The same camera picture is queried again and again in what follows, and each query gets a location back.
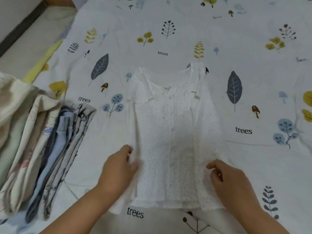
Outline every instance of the floor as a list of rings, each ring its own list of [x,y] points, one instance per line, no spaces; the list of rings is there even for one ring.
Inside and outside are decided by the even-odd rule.
[[[23,78],[48,48],[64,37],[76,13],[74,8],[48,7],[0,58],[0,71]]]

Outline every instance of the brown mushroom print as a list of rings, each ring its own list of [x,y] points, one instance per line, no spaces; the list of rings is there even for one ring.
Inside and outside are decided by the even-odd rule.
[[[108,88],[108,83],[105,83],[104,85],[102,85],[101,88],[102,88],[101,92],[103,92],[103,90]]]
[[[253,105],[252,106],[252,112],[256,114],[257,118],[259,119],[258,114],[260,114],[259,109],[257,108],[257,106]]]

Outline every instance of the blue tree print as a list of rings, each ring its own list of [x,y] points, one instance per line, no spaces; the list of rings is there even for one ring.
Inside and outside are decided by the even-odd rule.
[[[284,135],[281,133],[274,133],[273,140],[278,144],[287,144],[289,149],[291,149],[290,144],[288,143],[290,139],[296,139],[299,136],[299,133],[293,132],[294,131],[294,124],[289,119],[280,119],[277,122],[277,126],[281,132],[287,134],[287,140],[285,139]]]
[[[118,104],[119,102],[121,102],[123,99],[122,94],[116,94],[115,96],[112,97],[112,109],[110,110],[110,105],[109,104],[105,104],[102,109],[104,112],[108,112],[110,115],[109,117],[112,115],[113,111],[117,111],[117,112],[121,112],[123,110],[123,104]]]

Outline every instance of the printed bed sheet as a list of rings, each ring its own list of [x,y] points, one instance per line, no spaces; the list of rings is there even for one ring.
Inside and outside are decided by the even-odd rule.
[[[202,61],[230,160],[272,218],[310,233],[311,8],[309,0],[88,0],[34,83],[98,110],[65,178],[71,192],[79,198],[96,185],[107,157],[129,143],[124,105],[135,69],[177,72]],[[167,220],[163,233],[192,232],[180,210],[131,210],[113,233],[127,218],[138,222],[131,233],[159,233],[156,219]],[[225,214],[209,219],[220,211],[196,212],[222,233],[239,230],[220,225]]]

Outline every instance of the finger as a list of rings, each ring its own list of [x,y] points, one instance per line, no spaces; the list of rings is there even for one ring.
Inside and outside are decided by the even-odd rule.
[[[229,167],[229,165],[227,165],[224,161],[221,161],[219,159],[211,161],[206,166],[206,168],[208,168],[208,169],[218,168],[221,172],[223,172],[228,167]]]
[[[212,170],[212,172],[210,173],[210,179],[215,189],[217,189],[218,187],[220,187],[220,185],[222,185],[222,180],[221,177],[219,176],[218,169]]]
[[[123,155],[127,156],[128,153],[132,152],[132,148],[130,145],[123,145],[123,147],[121,147],[121,149],[119,150]]]
[[[138,168],[139,168],[139,162],[138,161],[135,161],[130,165],[130,172],[131,172],[132,176],[135,175],[135,173],[138,171]]]

